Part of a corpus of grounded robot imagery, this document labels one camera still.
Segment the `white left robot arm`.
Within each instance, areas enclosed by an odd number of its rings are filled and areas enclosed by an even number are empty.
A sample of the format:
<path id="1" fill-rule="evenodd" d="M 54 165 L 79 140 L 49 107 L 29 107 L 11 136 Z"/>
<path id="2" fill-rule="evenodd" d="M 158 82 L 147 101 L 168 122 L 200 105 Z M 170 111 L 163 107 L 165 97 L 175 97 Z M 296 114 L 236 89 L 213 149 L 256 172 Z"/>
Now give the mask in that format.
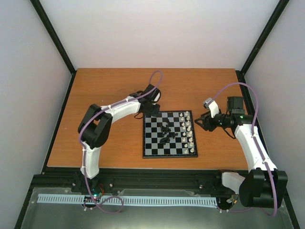
<path id="1" fill-rule="evenodd" d="M 82 146 L 81 173 L 85 176 L 82 186 L 89 192 L 98 189 L 99 157 L 107 141 L 111 125 L 132 114 L 142 113 L 156 116 L 160 105 L 161 91 L 149 84 L 144 91 L 130 94 L 125 99 L 107 106 L 92 104 L 84 115 L 79 127 L 79 142 Z"/>

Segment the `black and white chessboard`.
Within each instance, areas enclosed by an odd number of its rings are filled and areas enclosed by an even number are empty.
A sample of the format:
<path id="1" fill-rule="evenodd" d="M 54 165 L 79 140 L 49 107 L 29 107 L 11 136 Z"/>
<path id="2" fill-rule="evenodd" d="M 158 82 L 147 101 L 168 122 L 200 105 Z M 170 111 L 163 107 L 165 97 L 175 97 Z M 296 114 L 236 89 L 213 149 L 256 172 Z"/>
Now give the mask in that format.
<path id="1" fill-rule="evenodd" d="M 192 111 L 160 111 L 157 116 L 145 115 L 142 157 L 198 157 Z"/>

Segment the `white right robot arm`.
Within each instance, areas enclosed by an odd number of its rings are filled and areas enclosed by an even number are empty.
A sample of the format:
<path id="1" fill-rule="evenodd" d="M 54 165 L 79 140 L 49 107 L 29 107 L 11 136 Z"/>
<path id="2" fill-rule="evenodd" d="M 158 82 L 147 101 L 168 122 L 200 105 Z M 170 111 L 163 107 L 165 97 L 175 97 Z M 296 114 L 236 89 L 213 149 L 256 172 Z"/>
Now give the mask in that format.
<path id="1" fill-rule="evenodd" d="M 203 130 L 212 132 L 216 128 L 232 131 L 237 139 L 248 165 L 248 175 L 243 177 L 236 172 L 224 171 L 221 183 L 239 196 L 245 207 L 275 208 L 282 202 L 288 176 L 277 169 L 268 156 L 253 124 L 254 116 L 246 114 L 244 100 L 239 96 L 227 98 L 227 109 L 222 113 L 216 101 L 208 98 L 203 106 L 208 110 L 195 120 Z"/>

